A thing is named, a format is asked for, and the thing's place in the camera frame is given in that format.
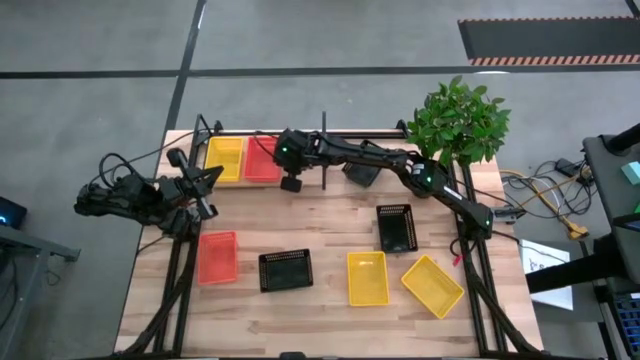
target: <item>black metal frame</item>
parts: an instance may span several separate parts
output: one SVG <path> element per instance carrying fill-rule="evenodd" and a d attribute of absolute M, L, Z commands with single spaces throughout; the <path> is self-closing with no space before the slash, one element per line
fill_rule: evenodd
<path fill-rule="evenodd" d="M 326 114 L 323 113 L 322 117 L 323 131 L 326 131 Z M 265 135 L 278 135 L 281 131 L 262 131 L 261 134 Z M 345 139 L 406 139 L 408 135 L 407 127 L 404 121 L 398 121 L 395 129 L 389 129 L 387 132 L 380 131 L 348 131 L 348 130 L 337 130 L 337 131 L 326 131 L 326 133 L 330 135 L 341 136 Z M 193 132 L 193 137 L 191 141 L 191 149 L 189 152 L 189 165 L 195 165 L 198 156 L 199 147 L 207 142 L 207 140 L 213 136 L 242 136 L 242 135 L 252 135 L 255 134 L 255 131 L 224 131 L 222 124 L 220 122 L 216 122 L 214 126 L 214 130 L 212 131 L 209 128 L 208 124 L 202 118 L 201 115 L 198 116 L 196 121 L 196 125 Z M 466 193 L 467 198 L 471 201 L 476 201 L 475 191 L 473 189 L 473 180 L 471 178 L 471 171 L 469 167 L 462 168 L 462 174 L 464 183 L 466 185 Z M 452 188 L 457 188 L 456 175 L 455 171 L 453 171 L 453 167 L 450 167 L 450 185 Z M 462 236 L 463 233 L 463 224 L 460 221 L 459 217 L 454 214 L 454 218 L 456 221 L 456 226 L 458 229 L 458 234 L 461 236 L 460 239 L 460 248 L 461 253 L 465 257 L 470 257 L 470 246 L 469 240 Z M 175 305 L 177 297 L 180 297 L 180 303 L 178 307 L 178 318 L 176 321 L 175 335 L 173 340 L 173 345 L 171 350 L 165 350 L 165 337 L 166 337 L 166 315 L 162 318 L 161 325 L 154 329 L 153 334 L 150 334 L 155 337 L 155 343 L 153 344 L 152 352 L 144 353 L 146 346 L 140 348 L 140 350 L 135 351 L 133 353 L 114 353 L 107 357 L 96 358 L 96 359 L 175 359 L 181 358 L 182 353 L 182 343 L 185 335 L 186 321 L 188 315 L 189 308 L 189 299 L 191 294 L 191 286 L 193 283 L 193 275 L 195 270 L 195 262 L 196 262 L 196 253 L 198 249 L 198 241 L 199 237 L 199 229 L 198 233 L 194 238 L 191 239 L 178 239 L 174 241 L 173 247 L 171 250 L 171 255 L 169 258 L 169 267 L 167 270 L 167 278 L 165 281 L 165 287 L 163 291 L 162 297 L 162 305 L 158 311 L 158 313 L 154 316 L 157 317 L 159 313 L 164 313 L 168 315 L 170 310 Z M 493 281 L 493 275 L 491 272 L 491 266 L 489 263 L 489 256 L 486 248 L 486 244 L 482 240 L 477 245 L 478 247 L 478 255 L 480 260 L 480 266 L 482 268 L 483 280 L 486 285 L 488 293 L 496 299 L 496 290 Z M 180 252 L 182 248 L 183 242 L 189 243 L 189 253 L 187 255 L 187 261 L 184 267 L 182 274 L 180 275 L 178 282 L 176 283 L 176 275 L 178 273 L 178 260 L 180 258 Z M 467 278 L 467 282 L 469 281 L 469 274 L 475 270 L 472 270 L 473 266 L 472 262 L 463 261 L 465 277 Z M 176 289 L 180 285 L 179 292 L 176 294 Z M 482 318 L 482 311 L 480 309 L 480 301 L 478 299 L 478 293 L 475 288 L 472 286 L 468 286 L 468 293 L 471 304 L 471 315 L 472 321 L 476 336 L 476 342 L 478 344 L 478 358 L 494 358 L 494 359 L 545 359 L 545 360 L 562 360 L 562 359 L 576 359 L 569 357 L 558 357 L 551 356 L 544 353 L 526 353 L 519 354 L 508 352 L 506 346 L 506 340 L 504 336 L 504 332 L 498 325 L 498 321 L 492 315 L 493 328 L 496 334 L 496 344 L 497 350 L 489 350 L 489 346 L 487 344 L 487 338 L 484 329 L 484 321 Z M 291 353 L 287 353 L 286 355 L 281 356 L 281 358 L 292 358 L 293 355 Z M 248 358 L 219 358 L 225 360 L 240 360 L 240 359 L 248 359 Z M 393 358 L 394 360 L 408 360 L 408 358 Z"/>

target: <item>desk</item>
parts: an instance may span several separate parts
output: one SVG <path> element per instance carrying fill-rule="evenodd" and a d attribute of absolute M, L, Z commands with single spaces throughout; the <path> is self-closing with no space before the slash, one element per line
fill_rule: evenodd
<path fill-rule="evenodd" d="M 170 131 L 166 142 L 185 133 Z M 415 149 L 402 140 L 375 142 Z M 189 145 L 189 137 L 176 143 L 186 153 Z M 328 169 L 326 191 L 320 186 L 320 169 L 303 173 L 299 194 L 282 191 L 278 184 L 214 188 L 210 201 L 220 215 L 203 224 L 203 233 L 236 231 L 239 278 L 224 285 L 194 283 L 182 356 L 277 357 L 285 351 L 343 357 L 477 355 L 467 294 L 444 320 L 438 320 L 400 282 L 409 267 L 427 254 L 466 287 L 463 267 L 454 267 L 449 253 L 449 243 L 457 236 L 452 212 L 435 199 L 414 197 L 388 170 L 363 189 L 348 182 L 340 169 Z M 503 196 L 495 162 L 473 165 L 471 170 L 478 189 Z M 163 174 L 175 174 L 164 154 L 158 169 L 158 175 Z M 481 194 L 478 201 L 501 205 Z M 375 206 L 402 203 L 412 206 L 419 250 L 387 255 L 390 305 L 350 307 L 346 254 L 379 249 Z M 507 225 L 496 229 L 512 231 Z M 145 228 L 140 246 L 159 236 L 158 229 Z M 495 236 L 487 246 L 501 306 L 527 340 L 542 348 L 516 243 Z M 311 251 L 313 287 L 260 293 L 258 255 L 300 248 Z M 163 240 L 137 258 L 116 351 L 129 346 L 158 309 L 170 249 L 171 242 Z M 489 312 L 482 309 L 489 344 L 495 349 Z M 172 316 L 166 347 L 171 346 L 174 328 Z"/>
<path fill-rule="evenodd" d="M 640 147 L 617 156 L 605 148 L 601 138 L 586 138 L 582 144 L 609 223 L 632 214 L 640 203 L 640 191 L 629 183 L 621 167 L 640 160 Z M 612 225 L 610 234 L 594 241 L 593 255 L 528 274 L 529 289 L 535 293 L 607 277 L 640 284 L 639 253 L 640 233 Z"/>

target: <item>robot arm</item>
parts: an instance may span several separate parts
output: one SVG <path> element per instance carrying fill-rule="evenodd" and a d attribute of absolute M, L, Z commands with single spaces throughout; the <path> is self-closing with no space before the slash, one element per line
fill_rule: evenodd
<path fill-rule="evenodd" d="M 281 188 L 298 192 L 303 170 L 313 166 L 340 165 L 346 162 L 389 169 L 415 196 L 435 197 L 462 217 L 470 238 L 491 237 L 493 213 L 483 204 L 475 204 L 449 188 L 446 170 L 437 161 L 423 158 L 414 151 L 354 145 L 342 138 L 286 129 L 278 137 L 274 162 L 288 175 Z"/>
<path fill-rule="evenodd" d="M 83 186 L 74 210 L 85 216 L 111 214 L 142 225 L 156 225 L 165 235 L 174 238 L 193 230 L 198 219 L 216 216 L 216 208 L 205 197 L 211 193 L 223 168 L 189 167 L 180 149 L 169 150 L 167 158 L 171 166 L 180 168 L 182 177 L 145 179 L 126 164 L 131 173 L 113 184 L 105 184 L 106 188 L 93 183 Z M 190 199 L 196 201 L 197 214 L 187 208 Z"/>

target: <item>wooden table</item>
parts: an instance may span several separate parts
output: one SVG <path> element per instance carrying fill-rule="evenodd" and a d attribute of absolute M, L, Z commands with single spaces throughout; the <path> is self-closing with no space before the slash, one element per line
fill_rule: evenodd
<path fill-rule="evenodd" d="M 166 142 L 185 133 L 170 131 Z M 176 146 L 188 154 L 190 140 L 187 136 Z M 383 147 L 413 148 L 403 140 L 375 142 Z M 326 191 L 320 188 L 319 169 L 303 173 L 304 186 L 298 194 L 280 190 L 278 184 L 216 186 L 210 201 L 220 215 L 203 224 L 203 233 L 236 232 L 238 281 L 199 287 L 194 280 L 183 356 L 277 357 L 285 351 L 342 357 L 478 355 L 468 293 L 439 320 L 400 282 L 409 267 L 426 254 L 466 288 L 463 266 L 454 267 L 449 252 L 457 236 L 452 212 L 435 199 L 416 198 L 388 170 L 382 170 L 374 184 L 363 189 L 348 182 L 340 169 L 329 168 Z M 477 189 L 504 196 L 495 161 L 472 165 L 471 170 Z M 176 174 L 163 153 L 158 176 Z M 481 194 L 477 197 L 488 206 L 502 205 Z M 412 206 L 419 250 L 387 255 L 391 304 L 349 306 L 346 254 L 379 250 L 375 206 L 405 203 Z M 507 225 L 496 225 L 496 229 L 512 232 Z M 159 236 L 158 229 L 145 228 L 140 246 Z M 500 305 L 526 339 L 542 349 L 516 243 L 494 236 L 487 246 Z M 313 287 L 260 293 L 258 255 L 302 248 L 311 251 Z M 170 251 L 171 241 L 163 240 L 138 256 L 116 350 L 130 345 L 158 309 Z M 476 269 L 480 273 L 477 259 Z M 495 349 L 489 311 L 484 304 L 482 309 L 489 347 Z M 174 329 L 175 314 L 169 320 L 167 348 Z"/>

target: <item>green plant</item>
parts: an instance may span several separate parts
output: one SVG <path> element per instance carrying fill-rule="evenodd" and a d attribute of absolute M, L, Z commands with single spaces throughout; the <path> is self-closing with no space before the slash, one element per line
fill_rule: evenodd
<path fill-rule="evenodd" d="M 504 145 L 502 139 L 509 130 L 511 110 L 498 108 L 504 99 L 491 100 L 485 95 L 486 86 L 472 91 L 461 80 L 458 75 L 448 87 L 440 83 L 440 91 L 429 93 L 424 107 L 415 109 L 413 121 L 408 123 L 411 135 L 407 141 L 416 144 L 428 159 L 441 150 L 439 161 L 445 165 L 451 160 L 460 165 L 483 158 L 490 161 Z"/>

